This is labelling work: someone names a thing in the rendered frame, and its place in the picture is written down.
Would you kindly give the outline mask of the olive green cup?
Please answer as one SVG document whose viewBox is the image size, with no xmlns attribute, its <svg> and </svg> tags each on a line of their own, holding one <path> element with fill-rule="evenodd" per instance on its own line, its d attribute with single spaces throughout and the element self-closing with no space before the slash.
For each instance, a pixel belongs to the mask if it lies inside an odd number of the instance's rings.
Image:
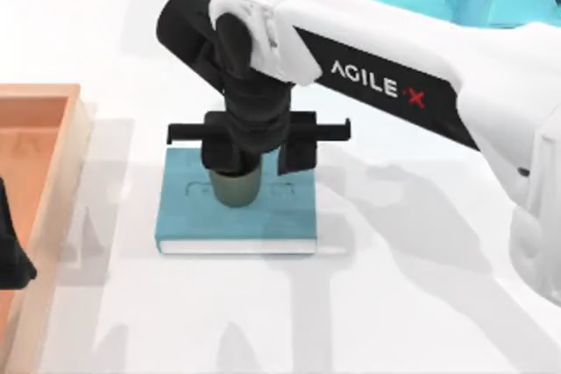
<svg viewBox="0 0 561 374">
<path fill-rule="evenodd" d="M 216 198 L 225 206 L 240 208 L 250 205 L 259 194 L 261 164 L 241 173 L 209 171 L 209 180 Z"/>
</svg>

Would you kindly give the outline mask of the teal blue book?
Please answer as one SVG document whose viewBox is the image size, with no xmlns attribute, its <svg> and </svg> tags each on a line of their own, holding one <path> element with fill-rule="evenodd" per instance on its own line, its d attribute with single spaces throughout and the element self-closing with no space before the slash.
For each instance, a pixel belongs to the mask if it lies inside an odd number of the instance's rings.
<svg viewBox="0 0 561 374">
<path fill-rule="evenodd" d="M 158 251 L 164 255 L 315 253 L 315 174 L 280 176 L 276 164 L 276 153 L 265 155 L 255 200 L 232 208 L 216 198 L 199 150 L 168 149 L 154 231 Z"/>
</svg>

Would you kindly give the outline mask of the shallow salmon-coloured box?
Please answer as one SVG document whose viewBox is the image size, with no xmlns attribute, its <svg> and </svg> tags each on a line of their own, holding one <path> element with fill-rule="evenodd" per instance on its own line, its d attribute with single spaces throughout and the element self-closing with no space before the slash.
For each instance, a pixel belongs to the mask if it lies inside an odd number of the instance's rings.
<svg viewBox="0 0 561 374">
<path fill-rule="evenodd" d="M 12 221 L 39 276 L 0 292 L 0 341 L 41 330 L 74 207 L 90 119 L 72 83 L 0 83 L 0 177 Z"/>
</svg>

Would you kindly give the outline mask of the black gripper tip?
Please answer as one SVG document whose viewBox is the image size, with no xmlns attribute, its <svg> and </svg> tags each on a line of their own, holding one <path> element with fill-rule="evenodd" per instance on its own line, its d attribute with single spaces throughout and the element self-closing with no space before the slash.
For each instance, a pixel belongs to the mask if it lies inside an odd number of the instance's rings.
<svg viewBox="0 0 561 374">
<path fill-rule="evenodd" d="M 22 290 L 37 270 L 18 240 L 11 218 L 4 179 L 0 177 L 0 290 Z"/>
</svg>

